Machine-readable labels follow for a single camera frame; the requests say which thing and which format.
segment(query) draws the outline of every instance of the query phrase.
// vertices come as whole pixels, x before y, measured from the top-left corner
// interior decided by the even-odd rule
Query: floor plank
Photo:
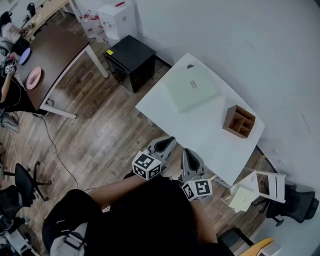
[[[63,18],[58,12],[49,22],[73,33],[84,34],[74,16]],[[108,46],[95,41],[90,44],[110,74],[103,57]],[[153,79],[133,94],[112,75],[105,79],[84,54],[61,80],[51,99],[62,109],[77,113],[77,118],[49,114],[44,119],[61,161],[75,176],[81,189],[96,188],[122,179],[131,171],[131,162],[137,151],[151,140],[165,135],[157,126],[150,127],[135,105],[168,70],[157,61]],[[36,199],[30,208],[23,208],[19,212],[20,216],[30,219],[29,226],[36,233],[34,246],[41,255],[45,255],[41,240],[42,221],[66,192],[77,186],[58,160],[43,120],[23,112],[18,115],[20,132],[0,128],[0,142],[7,151],[4,162],[8,170],[13,172],[16,163],[33,168],[36,161],[40,161],[38,180],[52,181],[51,186],[42,188],[50,201]],[[166,176],[176,179],[180,175],[181,152],[182,147],[178,145],[165,172]],[[257,168],[261,159],[261,154],[255,150],[247,166]],[[271,168],[262,160],[260,170],[271,171]],[[13,177],[6,177],[0,185],[5,188],[13,183]],[[206,212],[212,220],[212,227],[218,234],[232,227],[239,227],[247,236],[253,234],[265,218],[259,214],[261,206],[235,214],[220,200],[226,189],[216,182],[212,186],[213,196],[206,201]]]

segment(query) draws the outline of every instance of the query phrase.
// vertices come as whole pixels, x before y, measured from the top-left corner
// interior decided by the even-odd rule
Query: plate
[[[41,74],[42,74],[42,71],[39,66],[30,72],[30,74],[26,80],[26,88],[28,90],[32,90],[33,88],[35,88],[38,85],[40,78],[41,78]]]
[[[26,62],[29,60],[29,57],[31,55],[31,49],[27,48],[21,55],[20,60],[19,60],[19,64],[20,65],[24,65],[26,64]]]

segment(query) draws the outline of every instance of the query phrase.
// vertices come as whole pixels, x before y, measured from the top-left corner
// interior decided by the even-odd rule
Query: black cabinet
[[[156,54],[156,51],[128,35],[104,56],[115,79],[135,93],[154,75]]]

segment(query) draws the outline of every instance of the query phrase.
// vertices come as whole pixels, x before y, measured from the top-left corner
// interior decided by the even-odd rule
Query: cardboard box
[[[256,117],[238,105],[230,107],[225,115],[223,129],[242,138],[249,137],[255,125]]]

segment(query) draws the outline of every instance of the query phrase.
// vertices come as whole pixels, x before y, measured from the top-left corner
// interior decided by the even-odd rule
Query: light green laptop
[[[178,112],[186,112],[218,94],[215,81],[201,66],[191,63],[175,69],[163,78]]]

